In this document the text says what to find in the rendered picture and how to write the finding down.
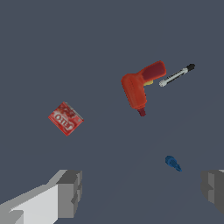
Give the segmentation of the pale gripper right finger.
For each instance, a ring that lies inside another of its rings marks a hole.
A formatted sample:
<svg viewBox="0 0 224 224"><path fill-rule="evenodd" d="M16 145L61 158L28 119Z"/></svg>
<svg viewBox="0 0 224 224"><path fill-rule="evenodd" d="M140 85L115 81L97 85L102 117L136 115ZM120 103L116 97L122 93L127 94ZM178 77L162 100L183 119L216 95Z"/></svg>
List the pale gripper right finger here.
<svg viewBox="0 0 224 224"><path fill-rule="evenodd" d="M203 196L224 214L224 170L202 171L200 178Z"/></svg>

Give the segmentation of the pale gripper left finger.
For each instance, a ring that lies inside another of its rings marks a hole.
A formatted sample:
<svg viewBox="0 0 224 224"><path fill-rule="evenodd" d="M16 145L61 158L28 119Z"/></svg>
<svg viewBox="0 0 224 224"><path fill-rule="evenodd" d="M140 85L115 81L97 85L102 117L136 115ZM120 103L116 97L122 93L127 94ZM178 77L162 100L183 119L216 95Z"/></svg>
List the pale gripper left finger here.
<svg viewBox="0 0 224 224"><path fill-rule="evenodd" d="M73 218L82 195L82 171L59 170L45 185L0 205L0 224L55 224Z"/></svg>

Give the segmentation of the small blue pointed object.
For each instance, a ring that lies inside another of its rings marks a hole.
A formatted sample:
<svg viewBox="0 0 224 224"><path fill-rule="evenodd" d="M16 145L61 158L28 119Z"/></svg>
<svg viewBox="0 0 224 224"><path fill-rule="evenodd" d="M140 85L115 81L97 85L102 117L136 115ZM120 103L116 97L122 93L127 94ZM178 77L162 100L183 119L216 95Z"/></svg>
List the small blue pointed object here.
<svg viewBox="0 0 224 224"><path fill-rule="evenodd" d="M167 156L165 158L165 162L170 166L176 169L178 172L181 172L182 169L180 165L177 163L177 160L173 156Z"/></svg>

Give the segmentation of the red jello box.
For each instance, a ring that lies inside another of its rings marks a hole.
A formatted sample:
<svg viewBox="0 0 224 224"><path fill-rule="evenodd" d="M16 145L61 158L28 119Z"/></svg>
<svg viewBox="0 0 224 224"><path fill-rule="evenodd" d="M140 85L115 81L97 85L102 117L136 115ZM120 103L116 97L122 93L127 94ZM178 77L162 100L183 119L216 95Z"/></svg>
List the red jello box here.
<svg viewBox="0 0 224 224"><path fill-rule="evenodd" d="M48 118L68 137L84 119L67 103L62 102Z"/></svg>

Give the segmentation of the white marker with black cap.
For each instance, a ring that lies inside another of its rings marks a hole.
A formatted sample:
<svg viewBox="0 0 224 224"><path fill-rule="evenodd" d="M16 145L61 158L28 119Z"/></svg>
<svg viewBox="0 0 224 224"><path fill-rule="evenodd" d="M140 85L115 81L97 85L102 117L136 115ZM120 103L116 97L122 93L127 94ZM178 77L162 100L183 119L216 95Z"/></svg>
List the white marker with black cap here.
<svg viewBox="0 0 224 224"><path fill-rule="evenodd" d="M165 79L161 80L159 82L159 86L160 87L165 87L167 84L169 84L170 82L176 80L177 78L179 78L180 76L187 74L188 72L192 71L195 68L194 64L190 64L187 67L184 67L183 69L179 70L178 72L166 77Z"/></svg>

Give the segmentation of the red power drill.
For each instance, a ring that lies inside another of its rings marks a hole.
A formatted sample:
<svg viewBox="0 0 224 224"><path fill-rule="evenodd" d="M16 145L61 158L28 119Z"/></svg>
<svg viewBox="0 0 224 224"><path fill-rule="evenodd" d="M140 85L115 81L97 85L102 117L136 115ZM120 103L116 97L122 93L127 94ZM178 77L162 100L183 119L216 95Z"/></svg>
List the red power drill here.
<svg viewBox="0 0 224 224"><path fill-rule="evenodd" d="M122 88L127 96L129 105L136 109L140 116L146 115L144 108L147 99L144 87L165 75L165 64L160 60L143 68L138 73L127 73L122 77Z"/></svg>

